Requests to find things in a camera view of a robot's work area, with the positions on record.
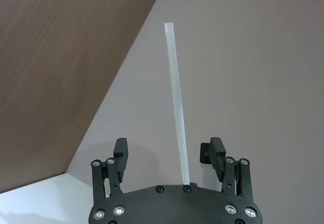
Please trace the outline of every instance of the screw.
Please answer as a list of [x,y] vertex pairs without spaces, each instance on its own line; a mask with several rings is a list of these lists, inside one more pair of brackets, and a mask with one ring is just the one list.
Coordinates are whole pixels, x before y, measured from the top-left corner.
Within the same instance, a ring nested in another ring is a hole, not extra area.
[[118,205],[113,210],[114,215],[122,215],[125,212],[125,208],[122,205]]
[[104,216],[105,216],[105,212],[103,210],[97,210],[93,218],[96,220],[101,220]]
[[235,224],[245,224],[245,222],[242,219],[236,219]]
[[241,163],[244,164],[244,165],[248,165],[249,164],[249,162],[247,160],[245,160],[245,159],[242,159],[241,160]]
[[226,205],[225,210],[230,214],[236,214],[236,208],[233,205]]
[[157,191],[158,193],[162,193],[162,192],[164,191],[164,187],[161,186],[161,185],[159,185],[159,186],[156,187],[156,191]]
[[245,214],[249,217],[257,217],[257,212],[251,207],[245,208]]
[[226,161],[229,162],[229,163],[233,163],[234,162],[234,160],[231,159],[231,158],[226,158]]
[[188,186],[188,185],[185,185],[185,186],[183,187],[183,191],[189,193],[189,192],[191,191],[191,187]]

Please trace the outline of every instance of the brown wood surface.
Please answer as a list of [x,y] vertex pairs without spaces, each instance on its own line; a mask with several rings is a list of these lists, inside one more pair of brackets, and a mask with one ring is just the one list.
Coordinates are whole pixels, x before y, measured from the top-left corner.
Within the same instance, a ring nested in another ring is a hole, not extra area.
[[0,0],[0,192],[65,172],[154,2]]

